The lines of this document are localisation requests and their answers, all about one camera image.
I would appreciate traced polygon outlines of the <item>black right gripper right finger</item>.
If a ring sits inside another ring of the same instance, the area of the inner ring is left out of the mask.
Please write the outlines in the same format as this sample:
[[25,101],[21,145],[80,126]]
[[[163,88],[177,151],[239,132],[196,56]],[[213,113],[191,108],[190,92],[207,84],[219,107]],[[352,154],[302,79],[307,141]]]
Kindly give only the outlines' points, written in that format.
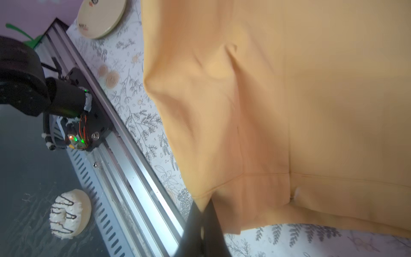
[[231,257],[224,235],[210,200],[202,215],[203,218],[203,253],[205,257]]

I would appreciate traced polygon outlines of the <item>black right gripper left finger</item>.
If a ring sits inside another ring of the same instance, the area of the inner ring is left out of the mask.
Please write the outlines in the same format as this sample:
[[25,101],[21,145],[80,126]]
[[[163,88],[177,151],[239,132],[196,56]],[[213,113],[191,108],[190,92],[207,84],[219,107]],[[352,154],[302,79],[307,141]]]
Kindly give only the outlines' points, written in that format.
[[175,257],[203,257],[203,239],[201,228],[203,225],[202,213],[195,202],[192,203],[183,236],[180,240]]

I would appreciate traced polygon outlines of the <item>yellow skirt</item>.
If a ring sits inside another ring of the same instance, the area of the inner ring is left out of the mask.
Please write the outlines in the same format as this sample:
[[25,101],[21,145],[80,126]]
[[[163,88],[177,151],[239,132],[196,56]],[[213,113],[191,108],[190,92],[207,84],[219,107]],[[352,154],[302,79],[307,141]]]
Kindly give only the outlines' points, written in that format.
[[222,230],[411,235],[410,1],[142,1],[143,83]]

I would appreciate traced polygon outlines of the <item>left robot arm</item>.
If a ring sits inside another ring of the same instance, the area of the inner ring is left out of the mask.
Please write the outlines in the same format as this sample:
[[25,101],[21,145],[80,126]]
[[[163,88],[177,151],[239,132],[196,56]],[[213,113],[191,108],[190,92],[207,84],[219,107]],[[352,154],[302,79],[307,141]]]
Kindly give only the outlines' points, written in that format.
[[66,76],[56,58],[42,63],[26,44],[1,37],[1,104],[43,116],[49,150],[92,151],[110,133],[112,124],[83,72],[77,67]]

